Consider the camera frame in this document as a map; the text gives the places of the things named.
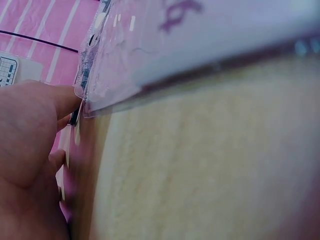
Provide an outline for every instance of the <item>purple writing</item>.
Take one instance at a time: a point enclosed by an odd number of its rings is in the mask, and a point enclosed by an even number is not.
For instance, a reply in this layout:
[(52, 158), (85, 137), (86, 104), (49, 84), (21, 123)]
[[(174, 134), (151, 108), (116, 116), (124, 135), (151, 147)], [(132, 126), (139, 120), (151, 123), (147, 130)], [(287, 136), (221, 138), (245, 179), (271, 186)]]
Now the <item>purple writing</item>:
[(201, 13), (203, 6), (196, 0), (174, 0), (173, 4), (166, 5), (166, 0), (162, 0), (165, 10), (165, 23), (159, 26), (160, 30), (168, 34), (174, 26), (181, 25), (188, 11)]

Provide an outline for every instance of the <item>pink striped fabric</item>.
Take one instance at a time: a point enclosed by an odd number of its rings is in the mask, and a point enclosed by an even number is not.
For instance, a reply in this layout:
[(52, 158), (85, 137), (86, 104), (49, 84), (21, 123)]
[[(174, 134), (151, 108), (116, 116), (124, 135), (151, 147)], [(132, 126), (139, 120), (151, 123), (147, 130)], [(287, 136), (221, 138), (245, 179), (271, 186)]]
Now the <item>pink striped fabric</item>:
[[(0, 0), (0, 30), (79, 49), (98, 9), (97, 0)], [(0, 34), (0, 51), (43, 64), (41, 80), (72, 85), (78, 55), (47, 44)], [(57, 136), (53, 149), (58, 147)]]

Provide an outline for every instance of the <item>skin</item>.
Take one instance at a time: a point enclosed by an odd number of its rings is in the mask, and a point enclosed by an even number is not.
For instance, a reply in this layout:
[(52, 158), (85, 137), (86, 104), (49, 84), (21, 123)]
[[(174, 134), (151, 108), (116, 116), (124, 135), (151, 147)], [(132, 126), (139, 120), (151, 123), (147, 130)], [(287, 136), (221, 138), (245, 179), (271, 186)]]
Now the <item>skin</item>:
[(50, 152), (81, 99), (28, 81), (0, 88), (0, 103), (0, 239), (67, 240), (55, 177), (65, 152)]

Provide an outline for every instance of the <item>black cable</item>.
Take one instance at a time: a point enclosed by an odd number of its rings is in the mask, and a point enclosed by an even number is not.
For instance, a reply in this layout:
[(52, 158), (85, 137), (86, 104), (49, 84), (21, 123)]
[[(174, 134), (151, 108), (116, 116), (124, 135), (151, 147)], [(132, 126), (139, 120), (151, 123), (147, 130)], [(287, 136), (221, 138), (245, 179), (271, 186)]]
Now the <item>black cable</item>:
[(74, 53), (78, 53), (79, 52), (78, 50), (75, 50), (75, 49), (67, 47), (67, 46), (62, 46), (62, 45), (59, 45), (59, 44), (56, 44), (56, 43), (53, 43), (53, 42), (37, 39), (37, 38), (31, 37), (31, 36), (25, 36), (25, 35), (22, 35), (22, 34), (19, 34), (19, 33), (0, 30), (0, 34), (8, 34), (8, 35), (17, 36), (17, 37), (24, 38), (24, 39), (37, 41), (37, 42), (48, 44), (48, 45), (51, 45), (51, 46), (54, 46), (54, 47), (62, 48), (62, 49), (65, 49), (65, 50), (69, 50), (69, 51), (74, 52)]

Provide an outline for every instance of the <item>hand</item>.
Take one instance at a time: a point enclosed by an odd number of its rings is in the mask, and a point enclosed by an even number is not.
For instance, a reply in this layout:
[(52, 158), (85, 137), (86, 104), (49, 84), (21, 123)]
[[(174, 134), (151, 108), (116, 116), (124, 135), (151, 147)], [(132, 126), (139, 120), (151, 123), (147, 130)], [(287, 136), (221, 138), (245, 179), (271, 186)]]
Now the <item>hand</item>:
[(0, 239), (69, 239), (55, 177), (65, 152), (50, 151), (80, 102), (71, 86), (0, 89)]

